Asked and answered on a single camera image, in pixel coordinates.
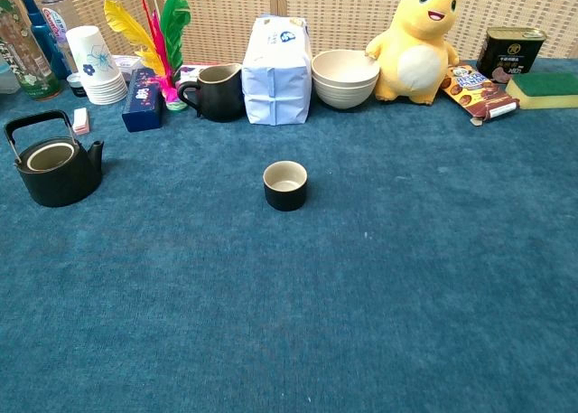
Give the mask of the black teapot with bail handle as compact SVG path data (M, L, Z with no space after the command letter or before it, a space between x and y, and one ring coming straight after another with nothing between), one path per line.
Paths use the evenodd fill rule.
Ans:
M15 148L15 130L54 119L64 122L67 136L42 140L14 154L14 167L32 199L52 208L79 202L99 187L104 147L98 140L84 147L75 138L67 114L58 109L9 121L5 124L5 137Z

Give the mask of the blue table cloth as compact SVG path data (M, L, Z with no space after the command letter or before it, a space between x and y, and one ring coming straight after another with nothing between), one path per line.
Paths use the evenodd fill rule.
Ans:
M83 107L102 184L39 206L4 125ZM0 413L578 413L578 109L121 112L0 96Z

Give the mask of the beige bowl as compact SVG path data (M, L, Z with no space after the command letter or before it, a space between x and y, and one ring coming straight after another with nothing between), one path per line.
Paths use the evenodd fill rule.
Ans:
M379 74L375 59L360 50L330 50L312 59L313 76L323 83L354 87L370 83Z
M325 104L337 109L355 108L368 99L375 88L376 82L357 87L338 87L313 80L317 96Z

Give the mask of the dark blue cardboard box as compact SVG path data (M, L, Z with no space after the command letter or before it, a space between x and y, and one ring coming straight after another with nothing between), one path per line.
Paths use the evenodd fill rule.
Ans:
M134 70L129 83L122 119L128 132L162 126L163 96L154 72L146 67Z

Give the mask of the woven wicker screen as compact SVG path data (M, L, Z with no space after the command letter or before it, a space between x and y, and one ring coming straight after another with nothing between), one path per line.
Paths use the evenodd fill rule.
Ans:
M98 26L111 51L132 52L107 26L104 0L70 0L83 24ZM145 5L165 0L117 0L140 23ZM188 0L191 24L183 34L188 63L242 61L255 19L263 14L302 17L312 50L363 49L390 24L399 0ZM493 26L535 27L546 34L544 58L578 58L578 0L457 0L458 16L448 41L463 59L480 52Z

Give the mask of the colourful feather shuttlecock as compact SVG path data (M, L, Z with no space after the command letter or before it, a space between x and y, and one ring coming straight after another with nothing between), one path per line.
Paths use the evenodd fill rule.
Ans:
M190 6L187 0L166 0L161 12L149 9L146 2L142 6L146 28L117 1L104 0L103 10L109 27L136 46L135 54L154 72L153 80L159 83L166 107L183 110L187 104L178 96L176 79L183 63L183 30L191 22Z

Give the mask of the small white box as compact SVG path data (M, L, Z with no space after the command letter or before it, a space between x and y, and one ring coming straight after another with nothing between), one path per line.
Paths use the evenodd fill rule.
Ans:
M113 59L127 83L132 79L134 70L143 68L141 58L135 55L114 55Z

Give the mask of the brown panda cookie box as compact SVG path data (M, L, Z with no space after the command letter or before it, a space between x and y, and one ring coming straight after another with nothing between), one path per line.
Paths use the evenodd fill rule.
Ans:
M469 64L449 66L440 89L471 115L476 127L519 108L518 99Z

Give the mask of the pink white eraser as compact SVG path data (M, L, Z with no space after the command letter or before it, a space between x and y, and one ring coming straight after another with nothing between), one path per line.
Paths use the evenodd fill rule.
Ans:
M84 135L90 131L89 113L86 108L76 108L74 110L72 130L76 135Z

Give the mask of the stack of white paper cups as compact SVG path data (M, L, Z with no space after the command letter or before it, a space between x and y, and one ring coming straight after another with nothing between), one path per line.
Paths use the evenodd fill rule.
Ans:
M97 26L72 28L66 38L89 101L109 105L124 99L126 82Z

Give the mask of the small black jar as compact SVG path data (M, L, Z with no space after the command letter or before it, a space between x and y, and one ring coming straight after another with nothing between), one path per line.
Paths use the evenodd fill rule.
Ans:
M81 77L77 72L71 73L66 81L76 97L83 98L87 96L87 92L82 85Z

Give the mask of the black luncheon meat can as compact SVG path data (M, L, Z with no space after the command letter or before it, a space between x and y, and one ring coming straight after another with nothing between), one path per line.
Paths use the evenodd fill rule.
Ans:
M478 72L507 84L514 75L529 72L545 40L545 32L536 28L490 27L477 60Z

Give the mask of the yellow green sponge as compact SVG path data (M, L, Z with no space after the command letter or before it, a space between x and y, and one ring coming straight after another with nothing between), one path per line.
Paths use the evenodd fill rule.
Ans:
M578 76L568 72L517 74L505 91L521 109L578 108Z

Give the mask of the clear plastic drink bottle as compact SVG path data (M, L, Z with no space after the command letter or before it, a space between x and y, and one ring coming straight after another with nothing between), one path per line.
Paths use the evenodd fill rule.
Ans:
M76 73L78 68L66 36L68 30L80 26L79 15L73 3L71 0L41 0L40 9L70 71Z

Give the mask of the green floral label bottle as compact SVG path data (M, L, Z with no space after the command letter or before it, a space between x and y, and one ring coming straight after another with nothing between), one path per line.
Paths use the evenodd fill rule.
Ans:
M58 79L13 0L0 0L0 54L32 99L60 93Z

